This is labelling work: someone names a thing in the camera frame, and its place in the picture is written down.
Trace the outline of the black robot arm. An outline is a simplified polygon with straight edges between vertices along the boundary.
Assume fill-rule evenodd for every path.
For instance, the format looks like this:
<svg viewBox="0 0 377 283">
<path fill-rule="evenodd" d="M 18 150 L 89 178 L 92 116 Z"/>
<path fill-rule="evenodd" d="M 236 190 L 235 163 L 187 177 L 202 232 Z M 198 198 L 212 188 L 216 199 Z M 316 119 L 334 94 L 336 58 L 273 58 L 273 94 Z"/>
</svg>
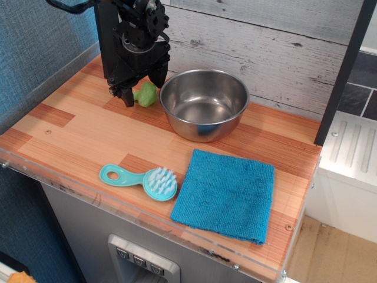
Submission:
<svg viewBox="0 0 377 283">
<path fill-rule="evenodd" d="M 102 1 L 95 7 L 104 76 L 110 93 L 127 107 L 144 77 L 158 88 L 167 76 L 169 17 L 160 1 Z"/>
</svg>

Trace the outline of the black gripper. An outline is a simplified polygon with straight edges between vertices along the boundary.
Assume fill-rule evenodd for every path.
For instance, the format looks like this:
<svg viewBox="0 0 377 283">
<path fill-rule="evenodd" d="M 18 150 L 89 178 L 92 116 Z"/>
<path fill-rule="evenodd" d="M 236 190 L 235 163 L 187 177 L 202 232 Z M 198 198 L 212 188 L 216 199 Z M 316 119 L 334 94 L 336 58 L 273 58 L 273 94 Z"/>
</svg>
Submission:
<svg viewBox="0 0 377 283">
<path fill-rule="evenodd" d="M 155 43 L 146 52 L 132 52 L 125 45 L 116 43 L 117 65 L 108 78 L 110 93 L 122 99 L 126 107 L 134 106 L 132 88 L 144 77 L 161 88 L 166 81 L 170 44 L 165 41 Z"/>
</svg>

